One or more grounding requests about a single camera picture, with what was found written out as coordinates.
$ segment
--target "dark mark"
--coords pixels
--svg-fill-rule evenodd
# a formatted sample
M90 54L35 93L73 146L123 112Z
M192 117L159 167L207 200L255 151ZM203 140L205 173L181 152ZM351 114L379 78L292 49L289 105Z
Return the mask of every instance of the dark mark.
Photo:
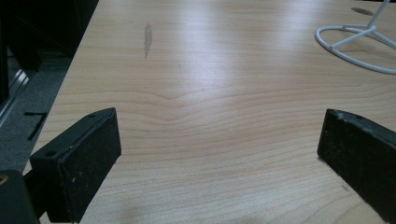
M152 31L151 25L148 23L145 28L145 59L147 59L149 55L149 47L151 46L152 42Z
M373 16L373 15L374 15L373 12L371 12L371 11L369 11L369 10L366 10L366 9L363 9L363 8L353 7L353 8L351 8L351 9L352 9L353 11L357 12L357 13L362 14L362 15L366 15L366 16Z
M342 185L342 187L343 187L344 190L349 191L349 188L347 186Z
M326 163L326 161L325 161L325 160L323 160L321 157L318 157L318 161L321 161L321 162L324 162L324 163Z
M32 131L30 136L27 138L28 141L32 141L32 139L35 137L35 135L37 134L38 130L40 129L41 125L43 125L44 120L46 120L46 117L47 117L48 113L25 112L23 115L24 116L41 116L41 119L37 123L37 125L35 126L35 129Z
M363 1L363 2L383 2L384 0L355 0L355 1Z

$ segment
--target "light wood tabletop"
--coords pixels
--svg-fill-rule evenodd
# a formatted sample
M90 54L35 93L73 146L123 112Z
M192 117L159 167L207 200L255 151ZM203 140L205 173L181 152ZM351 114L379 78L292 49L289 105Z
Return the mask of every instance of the light wood tabletop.
M327 108L396 130L396 76L315 39L321 26L371 19L353 7L379 5L100 0L35 150L117 108L122 155L81 223L383 223L317 155ZM389 4L377 25L393 39L395 12ZM366 37L342 49L396 64Z

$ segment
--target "black object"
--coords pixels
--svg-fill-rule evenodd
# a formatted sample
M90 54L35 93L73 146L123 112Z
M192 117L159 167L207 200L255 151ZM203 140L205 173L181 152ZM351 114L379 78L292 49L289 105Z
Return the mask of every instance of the black object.
M318 155L387 222L396 223L396 133L328 109Z
M0 19L6 43L3 44L2 50L7 50L9 47L22 69L36 70L41 60L35 50L35 41L25 32L17 19L25 2L25 0L0 0Z
M9 96L7 48L3 26L3 20L0 17L0 106Z
M365 2L383 2L384 0L361 0L361 1L365 1Z
M22 0L15 13L20 29L73 57L98 0Z
M31 220L31 202L36 218L21 223L35 223L46 211L51 222L80 222L120 154L115 108L84 117L31 156L32 170L24 184L16 180L21 177L0 172L6 178L3 184L0 181L0 218ZM24 194L25 186L30 197ZM12 197L10 190L15 191Z

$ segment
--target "wooden desk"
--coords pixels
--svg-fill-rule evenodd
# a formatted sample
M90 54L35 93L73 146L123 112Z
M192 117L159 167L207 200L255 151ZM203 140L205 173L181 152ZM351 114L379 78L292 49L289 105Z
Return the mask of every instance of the wooden desk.
M35 148L117 108L122 156L81 223L382 223L317 156L327 108L396 130L396 76L315 40L370 20L352 7L379 3L100 0ZM345 50L396 61L366 38Z

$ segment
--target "floor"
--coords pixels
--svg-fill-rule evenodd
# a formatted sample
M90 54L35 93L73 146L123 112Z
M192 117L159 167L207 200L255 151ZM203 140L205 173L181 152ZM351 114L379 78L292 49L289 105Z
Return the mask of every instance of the floor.
M0 105L0 170L23 171L72 61L54 50L39 54L37 71L22 71L8 51L10 98Z

